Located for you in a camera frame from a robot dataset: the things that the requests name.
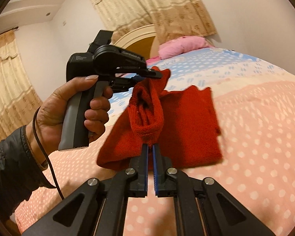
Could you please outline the person's left hand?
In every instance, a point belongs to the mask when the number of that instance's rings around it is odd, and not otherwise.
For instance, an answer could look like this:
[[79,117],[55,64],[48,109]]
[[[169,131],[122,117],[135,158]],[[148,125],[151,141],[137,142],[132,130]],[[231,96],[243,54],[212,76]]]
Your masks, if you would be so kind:
[[91,75],[65,83],[27,125],[26,137],[39,164],[58,149],[86,146],[103,135],[113,91],[97,80],[98,76]]

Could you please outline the dark jacket left forearm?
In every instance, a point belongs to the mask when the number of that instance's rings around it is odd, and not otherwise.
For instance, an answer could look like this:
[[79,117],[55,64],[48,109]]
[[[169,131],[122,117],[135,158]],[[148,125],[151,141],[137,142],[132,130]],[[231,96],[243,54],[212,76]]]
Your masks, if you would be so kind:
[[0,142],[0,223],[39,187],[54,189],[34,159],[22,126]]

